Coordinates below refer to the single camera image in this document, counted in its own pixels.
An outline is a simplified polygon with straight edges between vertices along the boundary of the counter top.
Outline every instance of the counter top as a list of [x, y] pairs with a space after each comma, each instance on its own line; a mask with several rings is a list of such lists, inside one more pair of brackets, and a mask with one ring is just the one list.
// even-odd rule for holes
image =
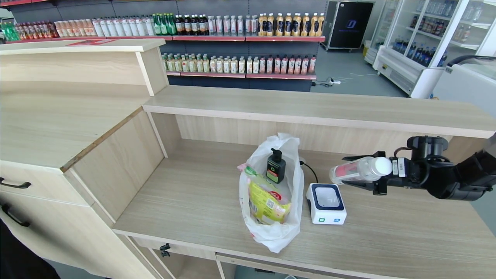
[[147, 112], [489, 138], [496, 119], [468, 103], [170, 85]]
[[2, 82], [1, 90], [0, 159], [62, 171], [149, 99], [145, 87], [125, 84]]
[[[496, 238], [468, 202], [388, 187], [373, 196], [342, 186], [348, 217], [317, 225], [303, 204], [301, 232], [281, 253], [250, 236], [236, 166], [256, 146], [182, 140], [122, 213], [113, 230], [163, 243], [364, 278], [494, 278]], [[343, 154], [300, 151], [321, 183]], [[305, 187], [314, 182], [303, 168]]]
[[0, 45], [0, 56], [67, 52], [145, 52], [164, 45], [163, 39], [117, 39], [101, 45], [70, 46], [86, 40], [32, 42]]

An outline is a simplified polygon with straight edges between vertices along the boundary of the barcode sticker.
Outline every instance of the barcode sticker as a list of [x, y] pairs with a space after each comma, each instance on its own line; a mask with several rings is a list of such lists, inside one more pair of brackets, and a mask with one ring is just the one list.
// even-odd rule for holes
[[393, 175], [398, 175], [398, 160], [393, 160]]
[[267, 200], [267, 203], [265, 204], [268, 208], [273, 209], [274, 208], [274, 202], [271, 201], [270, 199]]
[[256, 207], [256, 205], [251, 203], [250, 200], [248, 200], [248, 204], [249, 204], [249, 208], [251, 209], [251, 211], [256, 215], [258, 213], [258, 208]]
[[398, 176], [399, 177], [406, 177], [405, 158], [398, 158]]

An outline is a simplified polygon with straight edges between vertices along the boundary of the glass refrigerator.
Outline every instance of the glass refrigerator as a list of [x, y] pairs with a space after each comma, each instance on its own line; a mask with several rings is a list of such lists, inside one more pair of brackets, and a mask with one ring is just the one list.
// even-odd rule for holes
[[369, 47], [369, 49], [367, 50], [367, 54], [365, 55], [365, 61], [367, 61], [369, 64], [373, 64], [379, 47], [386, 41], [399, 3], [400, 0], [386, 0], [384, 2], [384, 7], [382, 7], [379, 21], [377, 22], [375, 31], [372, 35], [371, 46]]
[[447, 61], [496, 52], [496, 0], [402, 0], [373, 67], [412, 98], [428, 98]]

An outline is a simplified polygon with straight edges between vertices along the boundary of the soap dispenser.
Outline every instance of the soap dispenser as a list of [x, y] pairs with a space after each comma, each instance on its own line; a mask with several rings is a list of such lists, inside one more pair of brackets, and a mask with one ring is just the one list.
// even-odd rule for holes
[[286, 161], [282, 158], [282, 152], [271, 148], [272, 155], [267, 159], [267, 177], [275, 183], [280, 183], [284, 179]]

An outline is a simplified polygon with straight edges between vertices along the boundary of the white plastic bag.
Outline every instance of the white plastic bag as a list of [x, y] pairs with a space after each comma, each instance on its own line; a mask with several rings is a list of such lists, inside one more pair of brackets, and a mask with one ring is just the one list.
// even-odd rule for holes
[[247, 164], [251, 165], [258, 173], [265, 174], [267, 171], [267, 159], [272, 155], [270, 149], [274, 148], [282, 151], [282, 158], [286, 161], [286, 172], [283, 181], [277, 184], [277, 187], [282, 187], [286, 183], [291, 193], [292, 203], [284, 224], [275, 222], [272, 225], [263, 225], [251, 216], [248, 205], [247, 176], [244, 172], [240, 175], [240, 204], [245, 224], [252, 233], [253, 239], [267, 246], [274, 253], [281, 252], [300, 233], [304, 178], [298, 156], [299, 145], [299, 138], [295, 138], [290, 134], [278, 133], [277, 136], [268, 137], [266, 141], [258, 146], [247, 161]]

